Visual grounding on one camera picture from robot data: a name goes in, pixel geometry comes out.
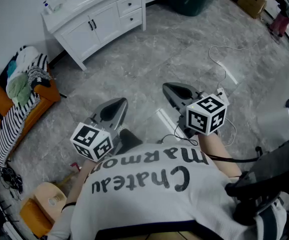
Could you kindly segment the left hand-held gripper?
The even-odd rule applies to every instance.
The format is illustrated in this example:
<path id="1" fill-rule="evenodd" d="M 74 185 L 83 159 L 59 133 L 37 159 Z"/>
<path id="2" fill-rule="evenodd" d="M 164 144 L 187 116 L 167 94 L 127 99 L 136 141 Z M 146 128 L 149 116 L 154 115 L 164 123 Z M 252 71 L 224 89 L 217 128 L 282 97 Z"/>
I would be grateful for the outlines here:
<path id="1" fill-rule="evenodd" d="M 85 122 L 78 124 L 70 138 L 77 153 L 94 162 L 116 155 L 122 148 L 118 129 L 127 110 L 128 101 L 124 97 L 100 104 Z"/>

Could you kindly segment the black shoulder bag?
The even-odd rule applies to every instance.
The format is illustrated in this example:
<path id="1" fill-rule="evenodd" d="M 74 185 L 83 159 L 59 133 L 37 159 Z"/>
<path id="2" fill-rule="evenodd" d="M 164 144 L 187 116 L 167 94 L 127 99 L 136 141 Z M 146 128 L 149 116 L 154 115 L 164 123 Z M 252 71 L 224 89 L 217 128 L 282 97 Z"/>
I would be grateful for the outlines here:
<path id="1" fill-rule="evenodd" d="M 254 217 L 269 208 L 281 192 L 289 195 L 289 140 L 259 157 L 237 182 L 227 184 L 225 191 L 239 201 L 233 219 L 242 225 L 253 224 Z"/>

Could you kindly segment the white cabinet door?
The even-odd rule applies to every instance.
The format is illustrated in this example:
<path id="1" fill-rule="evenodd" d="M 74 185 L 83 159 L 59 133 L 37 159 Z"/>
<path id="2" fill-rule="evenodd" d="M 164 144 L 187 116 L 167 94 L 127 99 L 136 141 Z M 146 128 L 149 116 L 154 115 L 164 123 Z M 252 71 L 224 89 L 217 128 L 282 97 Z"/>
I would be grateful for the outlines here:
<path id="1" fill-rule="evenodd" d="M 122 31 L 117 3 L 111 3 L 89 15 L 95 33 L 101 44 L 111 42 Z"/>
<path id="2" fill-rule="evenodd" d="M 100 46 L 100 41 L 88 16 L 71 20 L 59 30 L 59 33 L 82 61 Z"/>

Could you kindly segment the black wristband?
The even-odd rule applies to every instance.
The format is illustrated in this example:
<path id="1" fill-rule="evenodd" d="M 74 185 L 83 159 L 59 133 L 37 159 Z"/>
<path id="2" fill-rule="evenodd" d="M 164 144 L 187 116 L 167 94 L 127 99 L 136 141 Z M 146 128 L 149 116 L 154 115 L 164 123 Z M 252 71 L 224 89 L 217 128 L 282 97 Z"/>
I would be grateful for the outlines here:
<path id="1" fill-rule="evenodd" d="M 75 206 L 76 205 L 76 203 L 77 202 L 70 202 L 70 203 L 66 203 L 64 206 L 63 206 L 63 208 L 62 208 L 62 210 L 61 210 L 61 212 L 66 208 L 66 207 L 70 207 L 70 206 Z"/>

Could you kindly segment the orange sofa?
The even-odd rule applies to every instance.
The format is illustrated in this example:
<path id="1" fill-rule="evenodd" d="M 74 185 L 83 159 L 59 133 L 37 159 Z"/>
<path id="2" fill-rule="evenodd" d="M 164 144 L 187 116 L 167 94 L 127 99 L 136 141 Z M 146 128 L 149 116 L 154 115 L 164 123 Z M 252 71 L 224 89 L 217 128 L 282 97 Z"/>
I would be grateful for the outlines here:
<path id="1" fill-rule="evenodd" d="M 29 113 L 25 120 L 24 128 L 22 133 L 12 149 L 11 153 L 14 152 L 16 147 L 29 132 L 29 130 L 34 126 L 34 124 L 40 119 L 40 117 L 55 103 L 61 99 L 60 93 L 57 89 L 56 83 L 53 79 L 50 80 L 50 87 L 45 87 L 42 85 L 37 85 L 33 92 L 39 94 L 40 102 L 39 104 Z M 12 100 L 7 96 L 6 91 L 0 85 L 0 124 L 3 117 L 7 114 L 10 108 L 14 105 Z"/>

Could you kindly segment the orange cushion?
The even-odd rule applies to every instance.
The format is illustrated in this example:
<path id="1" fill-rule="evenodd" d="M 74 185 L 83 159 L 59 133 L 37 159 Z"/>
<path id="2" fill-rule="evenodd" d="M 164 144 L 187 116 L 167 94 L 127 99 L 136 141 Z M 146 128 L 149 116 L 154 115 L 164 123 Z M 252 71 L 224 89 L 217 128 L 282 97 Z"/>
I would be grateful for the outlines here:
<path id="1" fill-rule="evenodd" d="M 53 227 L 32 198 L 26 201 L 19 214 L 28 228 L 38 238 L 45 236 Z"/>

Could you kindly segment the white fluffy blanket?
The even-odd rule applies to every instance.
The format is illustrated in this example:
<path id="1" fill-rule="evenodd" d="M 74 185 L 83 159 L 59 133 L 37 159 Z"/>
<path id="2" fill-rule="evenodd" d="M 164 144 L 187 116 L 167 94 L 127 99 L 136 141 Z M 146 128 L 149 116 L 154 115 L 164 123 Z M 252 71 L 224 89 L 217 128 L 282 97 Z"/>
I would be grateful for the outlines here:
<path id="1" fill-rule="evenodd" d="M 31 63 L 40 55 L 38 50 L 33 46 L 27 46 L 18 52 L 16 58 L 17 68 L 13 74 L 7 78 L 7 84 L 10 80 L 18 76 L 20 73 L 25 73 L 30 67 Z"/>

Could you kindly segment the white printed t-shirt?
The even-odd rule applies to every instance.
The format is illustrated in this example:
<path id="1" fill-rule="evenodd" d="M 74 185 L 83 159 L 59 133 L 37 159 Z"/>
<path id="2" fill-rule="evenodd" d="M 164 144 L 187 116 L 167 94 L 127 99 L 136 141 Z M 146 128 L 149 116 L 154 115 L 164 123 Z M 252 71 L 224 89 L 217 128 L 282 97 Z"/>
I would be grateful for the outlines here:
<path id="1" fill-rule="evenodd" d="M 279 240 L 287 220 L 280 200 L 242 225 L 225 190 L 231 178 L 200 149 L 143 144 L 98 163 L 75 206 L 47 240 L 111 240 L 192 232 L 203 240 Z"/>

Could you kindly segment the cardboard box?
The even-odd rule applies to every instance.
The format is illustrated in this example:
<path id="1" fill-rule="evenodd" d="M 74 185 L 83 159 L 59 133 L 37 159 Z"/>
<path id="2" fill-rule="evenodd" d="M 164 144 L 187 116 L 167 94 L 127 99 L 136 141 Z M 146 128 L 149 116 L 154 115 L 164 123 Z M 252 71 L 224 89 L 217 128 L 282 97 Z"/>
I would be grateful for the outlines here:
<path id="1" fill-rule="evenodd" d="M 241 7 L 253 19 L 260 17 L 260 14 L 265 10 L 266 0 L 237 0 L 237 5 Z"/>

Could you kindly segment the person's right forearm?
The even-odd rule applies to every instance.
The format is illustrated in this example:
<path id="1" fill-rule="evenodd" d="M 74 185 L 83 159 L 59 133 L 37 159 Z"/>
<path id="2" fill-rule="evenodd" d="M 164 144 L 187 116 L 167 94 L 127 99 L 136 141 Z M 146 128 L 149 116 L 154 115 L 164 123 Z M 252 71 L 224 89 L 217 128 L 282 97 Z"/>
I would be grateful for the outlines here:
<path id="1" fill-rule="evenodd" d="M 198 134 L 197 138 L 201 151 L 206 155 L 214 155 L 221 158 L 232 158 L 217 134 Z M 214 161 L 214 163 L 218 169 L 229 178 L 239 177 L 242 174 L 240 168 L 235 162 Z"/>

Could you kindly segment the pale green cloth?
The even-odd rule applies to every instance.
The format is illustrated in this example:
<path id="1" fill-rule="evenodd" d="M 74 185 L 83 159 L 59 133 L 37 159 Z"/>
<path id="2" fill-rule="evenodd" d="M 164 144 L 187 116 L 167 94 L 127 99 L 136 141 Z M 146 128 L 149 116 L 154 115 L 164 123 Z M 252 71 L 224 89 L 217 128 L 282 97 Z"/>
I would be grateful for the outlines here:
<path id="1" fill-rule="evenodd" d="M 31 95 L 28 75 L 22 72 L 11 79 L 7 84 L 6 93 L 15 105 L 24 106 Z"/>

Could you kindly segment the teal cloth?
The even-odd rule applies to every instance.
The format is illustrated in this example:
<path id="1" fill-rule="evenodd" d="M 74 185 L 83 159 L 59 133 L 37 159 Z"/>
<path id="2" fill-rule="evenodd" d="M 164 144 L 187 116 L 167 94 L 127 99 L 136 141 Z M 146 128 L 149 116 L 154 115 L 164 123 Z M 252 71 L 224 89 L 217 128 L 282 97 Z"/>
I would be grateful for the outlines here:
<path id="1" fill-rule="evenodd" d="M 15 60 L 11 60 L 9 63 L 8 63 L 8 66 L 7 66 L 7 77 L 9 78 L 13 72 L 15 71 L 15 69 L 17 68 L 17 63 Z"/>

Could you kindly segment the person's black trousers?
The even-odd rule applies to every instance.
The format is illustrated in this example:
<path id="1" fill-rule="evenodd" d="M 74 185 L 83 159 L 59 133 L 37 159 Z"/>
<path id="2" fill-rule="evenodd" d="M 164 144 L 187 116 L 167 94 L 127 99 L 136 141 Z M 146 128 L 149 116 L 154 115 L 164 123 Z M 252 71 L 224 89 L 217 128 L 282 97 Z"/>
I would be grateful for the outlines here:
<path id="1" fill-rule="evenodd" d="M 119 137 L 122 143 L 122 147 L 125 150 L 130 150 L 135 148 L 139 145 L 143 144 L 143 141 L 137 138 L 129 129 L 123 128 L 120 133 Z"/>

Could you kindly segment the black white striped blanket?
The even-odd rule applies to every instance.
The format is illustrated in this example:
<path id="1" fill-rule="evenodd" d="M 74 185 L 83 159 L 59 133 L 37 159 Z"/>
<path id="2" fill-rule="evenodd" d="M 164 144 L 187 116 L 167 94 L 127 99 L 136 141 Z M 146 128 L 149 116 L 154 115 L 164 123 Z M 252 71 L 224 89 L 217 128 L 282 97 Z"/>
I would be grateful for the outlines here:
<path id="1" fill-rule="evenodd" d="M 0 167 L 6 166 L 7 158 L 24 129 L 25 120 L 40 101 L 39 94 L 32 91 L 25 105 L 14 104 L 3 117 L 0 123 Z"/>

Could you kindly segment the round wooden stool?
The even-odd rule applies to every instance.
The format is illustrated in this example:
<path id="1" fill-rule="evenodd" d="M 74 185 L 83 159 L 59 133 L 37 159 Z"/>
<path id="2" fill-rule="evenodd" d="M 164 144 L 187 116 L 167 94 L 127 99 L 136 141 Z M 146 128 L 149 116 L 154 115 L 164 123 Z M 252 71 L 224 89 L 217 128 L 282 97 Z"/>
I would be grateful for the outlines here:
<path id="1" fill-rule="evenodd" d="M 52 224 L 58 219 L 67 202 L 62 187 L 76 174 L 72 172 L 59 182 L 43 182 L 33 192 L 33 199 Z"/>

